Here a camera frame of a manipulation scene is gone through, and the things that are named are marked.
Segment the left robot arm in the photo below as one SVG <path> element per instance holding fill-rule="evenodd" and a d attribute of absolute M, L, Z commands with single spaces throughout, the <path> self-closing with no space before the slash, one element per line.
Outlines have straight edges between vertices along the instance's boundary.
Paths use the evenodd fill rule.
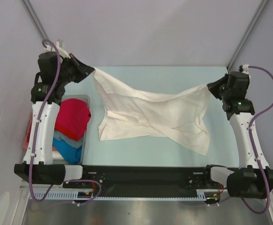
<path fill-rule="evenodd" d="M 95 69 L 72 54 L 58 56 L 56 52 L 40 54 L 37 63 L 40 71 L 31 89 L 30 140 L 23 162 L 14 165 L 14 173 L 29 184 L 60 185 L 73 180 L 83 188 L 90 176 L 81 165 L 54 164 L 52 142 L 65 86 L 81 82 Z"/>

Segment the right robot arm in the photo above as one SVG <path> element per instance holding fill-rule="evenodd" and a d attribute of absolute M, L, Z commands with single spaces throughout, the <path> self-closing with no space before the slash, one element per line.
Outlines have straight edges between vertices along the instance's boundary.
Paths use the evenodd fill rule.
<path fill-rule="evenodd" d="M 202 176 L 207 188 L 218 183 L 227 188 L 231 197 L 266 199 L 273 188 L 273 169 L 267 163 L 253 120 L 253 103 L 246 98 L 250 84 L 247 72 L 230 72 L 220 80 L 209 83 L 208 90 L 222 101 L 223 111 L 233 129 L 239 155 L 239 168 L 210 166 Z"/>

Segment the white t-shirt with red print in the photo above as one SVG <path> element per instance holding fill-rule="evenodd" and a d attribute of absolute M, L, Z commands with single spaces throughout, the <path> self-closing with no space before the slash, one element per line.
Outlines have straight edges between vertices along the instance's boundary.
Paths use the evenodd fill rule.
<path fill-rule="evenodd" d="M 133 89 L 100 69 L 95 69 L 93 79 L 104 106 L 98 126 L 101 141 L 167 137 L 207 154 L 211 135 L 203 119 L 211 94 L 205 84 L 178 94 L 160 94 Z"/>

